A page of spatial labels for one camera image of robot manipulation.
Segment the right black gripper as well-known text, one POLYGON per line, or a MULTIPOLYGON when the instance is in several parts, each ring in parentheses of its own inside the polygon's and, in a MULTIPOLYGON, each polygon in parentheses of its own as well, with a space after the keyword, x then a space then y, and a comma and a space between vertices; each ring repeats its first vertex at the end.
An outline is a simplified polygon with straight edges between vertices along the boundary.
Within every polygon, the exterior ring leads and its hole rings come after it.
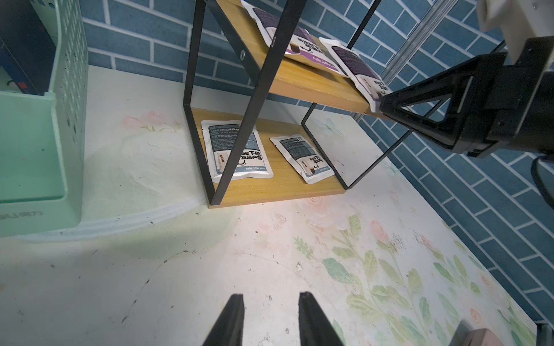
POLYGON ((536 37, 511 65, 505 51, 476 56, 384 96, 380 111, 454 153, 484 157, 508 148, 551 156, 552 54, 553 37, 536 37), (441 99, 451 102, 440 122, 403 110, 441 99))

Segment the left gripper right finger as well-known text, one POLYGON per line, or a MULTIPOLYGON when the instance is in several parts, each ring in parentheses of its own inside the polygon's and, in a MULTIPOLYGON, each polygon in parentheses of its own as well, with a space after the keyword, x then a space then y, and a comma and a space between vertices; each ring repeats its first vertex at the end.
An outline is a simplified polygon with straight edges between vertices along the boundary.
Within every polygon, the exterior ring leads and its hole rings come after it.
POLYGON ((301 346, 340 345, 340 337, 310 292, 299 296, 299 329, 301 346))

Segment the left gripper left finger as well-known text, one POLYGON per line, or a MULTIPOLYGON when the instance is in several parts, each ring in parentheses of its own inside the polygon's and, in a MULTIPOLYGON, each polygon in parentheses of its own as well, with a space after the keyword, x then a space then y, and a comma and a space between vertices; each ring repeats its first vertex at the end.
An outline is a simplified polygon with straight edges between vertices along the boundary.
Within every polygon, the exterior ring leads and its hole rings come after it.
POLYGON ((202 346, 241 346, 245 304, 242 294, 232 294, 202 346))

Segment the purple coffee bag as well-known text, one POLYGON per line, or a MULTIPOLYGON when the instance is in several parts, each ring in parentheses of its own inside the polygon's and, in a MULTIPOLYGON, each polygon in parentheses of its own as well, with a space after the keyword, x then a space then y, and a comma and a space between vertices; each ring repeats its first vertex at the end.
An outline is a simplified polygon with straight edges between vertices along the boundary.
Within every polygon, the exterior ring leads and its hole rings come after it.
POLYGON ((362 58, 353 50, 343 46, 338 40, 319 38, 328 53, 352 80, 356 89, 369 103, 371 112, 380 112, 380 105, 385 95, 391 90, 362 58))
MULTIPOLYGON (((241 1, 241 5, 255 21, 265 44, 271 47, 280 18, 258 7, 254 7, 246 1, 241 1)), ((323 50, 320 43, 307 30, 301 27, 295 28, 284 56, 318 70, 346 77, 341 68, 323 50)))

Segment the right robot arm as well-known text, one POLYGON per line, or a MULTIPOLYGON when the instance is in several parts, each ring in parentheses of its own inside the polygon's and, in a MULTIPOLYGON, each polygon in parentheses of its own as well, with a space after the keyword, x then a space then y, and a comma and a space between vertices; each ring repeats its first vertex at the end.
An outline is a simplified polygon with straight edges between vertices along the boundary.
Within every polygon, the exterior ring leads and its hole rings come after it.
POLYGON ((381 112, 441 148, 483 158, 500 148, 534 152, 532 179, 545 202, 553 190, 540 163, 553 163, 553 37, 526 41, 506 65, 505 52, 477 56, 385 95, 381 112))

